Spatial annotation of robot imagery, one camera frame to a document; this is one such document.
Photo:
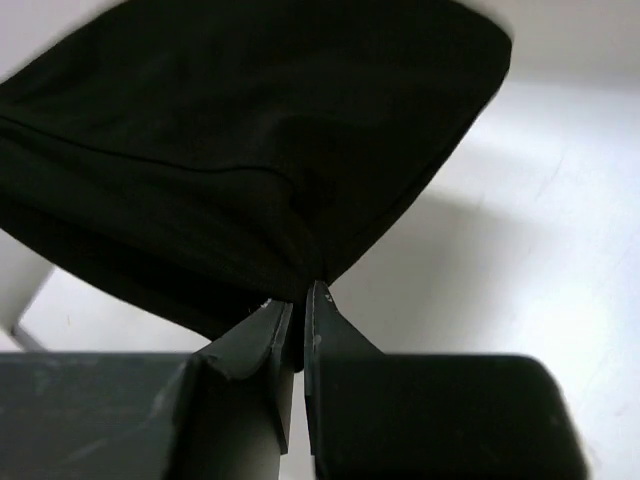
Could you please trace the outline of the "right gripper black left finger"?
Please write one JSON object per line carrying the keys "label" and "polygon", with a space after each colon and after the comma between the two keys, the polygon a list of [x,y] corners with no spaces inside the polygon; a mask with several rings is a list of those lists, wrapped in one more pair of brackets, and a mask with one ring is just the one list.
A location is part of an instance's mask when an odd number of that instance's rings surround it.
{"label": "right gripper black left finger", "polygon": [[275,479],[288,450],[292,308],[192,354],[1,358],[5,479]]}

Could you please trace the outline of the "black skirt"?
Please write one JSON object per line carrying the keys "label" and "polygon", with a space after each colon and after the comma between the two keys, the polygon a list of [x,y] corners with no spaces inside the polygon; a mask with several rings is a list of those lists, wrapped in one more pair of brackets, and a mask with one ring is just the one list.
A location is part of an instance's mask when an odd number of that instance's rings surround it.
{"label": "black skirt", "polygon": [[2,83],[1,227],[216,338],[357,262],[511,51],[455,1],[120,3]]}

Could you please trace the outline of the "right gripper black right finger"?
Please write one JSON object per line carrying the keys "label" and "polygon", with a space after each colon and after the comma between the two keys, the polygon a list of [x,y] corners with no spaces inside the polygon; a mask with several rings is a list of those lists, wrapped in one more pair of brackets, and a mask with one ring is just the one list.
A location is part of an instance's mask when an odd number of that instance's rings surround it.
{"label": "right gripper black right finger", "polygon": [[561,391],[521,355],[385,353],[308,291],[305,403],[320,479],[584,479]]}

